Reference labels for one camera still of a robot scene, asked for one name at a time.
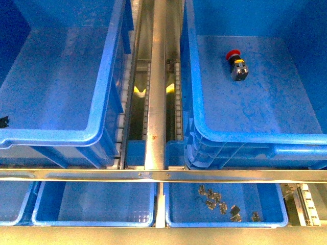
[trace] blue storage crate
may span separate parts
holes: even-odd
[[[130,0],[0,5],[0,164],[113,165]]]
[[[0,226],[31,224],[40,182],[0,181]]]
[[[166,165],[184,165],[182,141],[166,147]],[[219,204],[210,210],[207,197],[199,194],[200,185],[221,194],[227,213]],[[165,183],[166,221],[170,227],[283,227],[288,223],[282,191],[278,184]],[[231,208],[238,206],[241,222],[230,220]],[[257,212],[260,222],[252,220]]]
[[[154,183],[42,182],[32,221],[37,226],[152,226],[154,189]]]
[[[144,166],[145,140],[129,140],[127,144],[127,166]]]
[[[327,166],[327,2],[186,0],[181,37],[190,168]],[[227,52],[249,66],[234,82]]]

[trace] blue plastic bin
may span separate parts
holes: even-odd
[[[154,183],[42,182],[32,221],[37,226],[152,226],[154,189]]]
[[[168,142],[167,165],[184,165],[181,141]],[[206,196],[199,194],[200,185],[221,194],[227,213],[221,214],[219,204],[210,210]],[[165,183],[166,221],[170,227],[283,227],[288,223],[286,208],[278,184],[212,184]],[[238,206],[241,222],[232,222],[231,208]],[[252,220],[257,212],[260,222]]]
[[[0,6],[0,164],[113,165],[130,0]]]
[[[40,182],[0,181],[0,226],[31,224]]]
[[[185,155],[215,165],[327,166],[327,2],[186,0],[181,37]],[[245,81],[231,79],[239,49]]]

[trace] metal clip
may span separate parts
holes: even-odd
[[[205,191],[204,185],[200,185],[199,194],[200,195],[206,195],[206,191]]]
[[[233,222],[241,222],[242,218],[241,218],[240,214],[238,213],[238,214],[234,215],[232,218],[230,218],[230,220]]]
[[[215,199],[214,192],[212,189],[208,189],[207,196],[209,199]]]
[[[214,199],[216,203],[219,203],[221,201],[221,194],[214,192]]]
[[[252,221],[253,222],[261,222],[260,216],[258,214],[258,212],[253,212],[252,213]]]
[[[212,202],[212,201],[206,201],[205,204],[208,206],[208,209],[214,210],[216,208],[217,203]]]
[[[220,203],[219,204],[220,213],[226,214],[227,213],[227,204],[226,203]]]

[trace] bin handle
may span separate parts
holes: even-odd
[[[267,157],[280,160],[327,160],[327,145],[276,144]]]

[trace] metal support beam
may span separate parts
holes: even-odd
[[[166,0],[155,0],[145,169],[165,168]]]
[[[327,183],[327,170],[102,170],[1,169],[0,180],[197,182],[197,183]]]

